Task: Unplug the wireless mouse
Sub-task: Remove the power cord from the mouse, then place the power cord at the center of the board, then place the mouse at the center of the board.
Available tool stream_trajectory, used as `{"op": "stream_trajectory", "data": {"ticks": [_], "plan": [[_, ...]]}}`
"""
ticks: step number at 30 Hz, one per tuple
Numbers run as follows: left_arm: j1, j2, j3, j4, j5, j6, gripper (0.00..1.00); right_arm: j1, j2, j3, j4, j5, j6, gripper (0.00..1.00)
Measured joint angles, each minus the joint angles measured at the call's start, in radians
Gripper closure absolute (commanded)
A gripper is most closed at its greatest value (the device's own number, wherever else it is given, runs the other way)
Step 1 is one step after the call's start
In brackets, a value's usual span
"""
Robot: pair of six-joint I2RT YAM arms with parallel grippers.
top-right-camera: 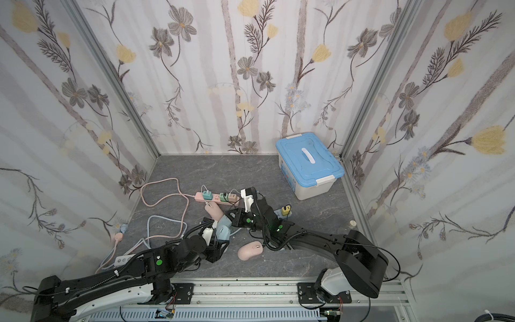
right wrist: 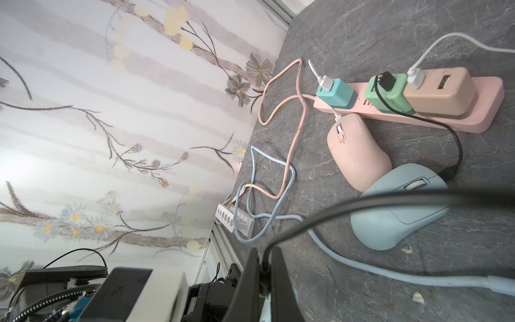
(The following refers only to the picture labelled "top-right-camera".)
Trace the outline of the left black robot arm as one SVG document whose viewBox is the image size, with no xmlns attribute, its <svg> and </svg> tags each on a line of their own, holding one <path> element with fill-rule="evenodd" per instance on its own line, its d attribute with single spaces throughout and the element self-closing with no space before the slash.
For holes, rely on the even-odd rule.
<svg viewBox="0 0 515 322">
<path fill-rule="evenodd" d="M 206 260 L 214 263 L 229 245 L 227 240 L 200 234 L 151 248 L 132 256 L 125 264 L 79 279 L 43 279 L 34 298 L 31 321 L 72 321 L 80 310 L 99 310 L 114 296 L 126 303 L 161 304 L 177 294 L 171 279 Z"/>
</svg>

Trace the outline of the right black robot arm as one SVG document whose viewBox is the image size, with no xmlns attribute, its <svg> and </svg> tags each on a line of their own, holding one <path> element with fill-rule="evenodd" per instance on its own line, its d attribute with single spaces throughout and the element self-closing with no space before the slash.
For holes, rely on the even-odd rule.
<svg viewBox="0 0 515 322">
<path fill-rule="evenodd" d="M 304 228 L 278 218 L 265 198 L 253 202 L 249 210 L 233 208 L 225 214 L 233 227 L 260 232 L 265 247 L 271 251 L 305 250 L 334 260 L 352 289 L 378 298 L 389 261 L 361 232 L 351 230 L 342 235 Z"/>
</svg>

